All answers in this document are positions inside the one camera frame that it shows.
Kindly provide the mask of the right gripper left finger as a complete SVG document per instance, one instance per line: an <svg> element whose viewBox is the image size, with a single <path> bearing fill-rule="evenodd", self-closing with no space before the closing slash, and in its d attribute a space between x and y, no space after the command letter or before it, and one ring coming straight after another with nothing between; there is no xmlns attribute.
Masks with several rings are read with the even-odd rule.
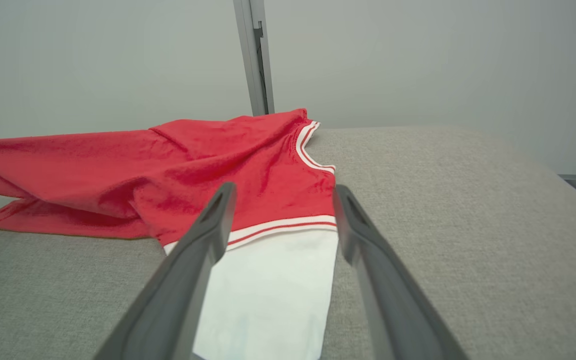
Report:
<svg viewBox="0 0 576 360"><path fill-rule="evenodd" d="M96 360L189 360L211 269L226 253L236 206L224 183L176 242L94 356Z"/></svg>

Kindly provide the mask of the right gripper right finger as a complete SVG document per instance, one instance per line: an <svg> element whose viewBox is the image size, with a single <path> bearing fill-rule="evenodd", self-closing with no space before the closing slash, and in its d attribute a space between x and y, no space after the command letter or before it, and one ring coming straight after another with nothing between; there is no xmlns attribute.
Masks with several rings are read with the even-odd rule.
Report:
<svg viewBox="0 0 576 360"><path fill-rule="evenodd" d="M349 189L333 195L340 250L354 269L377 360L466 360L467 354Z"/></svg>

